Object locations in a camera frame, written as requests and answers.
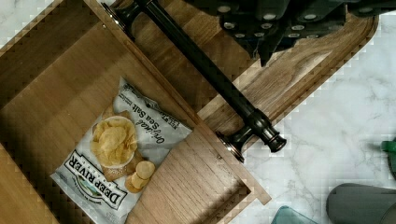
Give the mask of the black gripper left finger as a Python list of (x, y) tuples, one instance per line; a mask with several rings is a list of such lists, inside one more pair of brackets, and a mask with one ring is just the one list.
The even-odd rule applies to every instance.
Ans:
[(253, 59), (269, 60), (280, 42), (279, 3), (219, 3), (220, 26)]

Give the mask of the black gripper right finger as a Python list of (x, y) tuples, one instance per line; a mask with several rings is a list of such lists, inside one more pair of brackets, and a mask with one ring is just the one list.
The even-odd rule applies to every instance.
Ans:
[(275, 52), (292, 48), (298, 39), (323, 37), (340, 30), (345, 22), (345, 3), (291, 3), (258, 48), (261, 66)]

